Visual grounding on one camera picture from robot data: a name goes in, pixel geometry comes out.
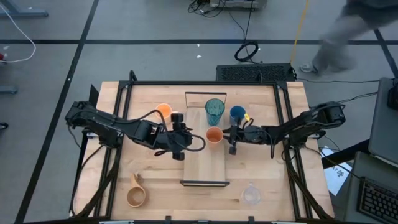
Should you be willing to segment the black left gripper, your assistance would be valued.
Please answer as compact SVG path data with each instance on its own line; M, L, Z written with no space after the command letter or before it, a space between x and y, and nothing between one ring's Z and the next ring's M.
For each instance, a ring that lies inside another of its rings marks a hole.
M183 150L193 146L194 134L190 132L190 129L183 122L183 114L172 113L170 118L173 130L164 130L159 133L155 142L155 148L160 150L155 153L155 156L171 152L173 159L183 161L185 159Z

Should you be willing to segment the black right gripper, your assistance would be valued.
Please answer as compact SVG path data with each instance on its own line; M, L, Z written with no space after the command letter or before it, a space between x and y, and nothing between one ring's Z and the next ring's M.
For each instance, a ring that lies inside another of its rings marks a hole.
M239 123L231 125L229 128L224 129L223 133L229 133L229 136L223 135L223 138L229 141L229 153L236 155L237 142L249 144L265 144L265 127L253 125L253 119L250 118L245 121L243 126L240 127Z

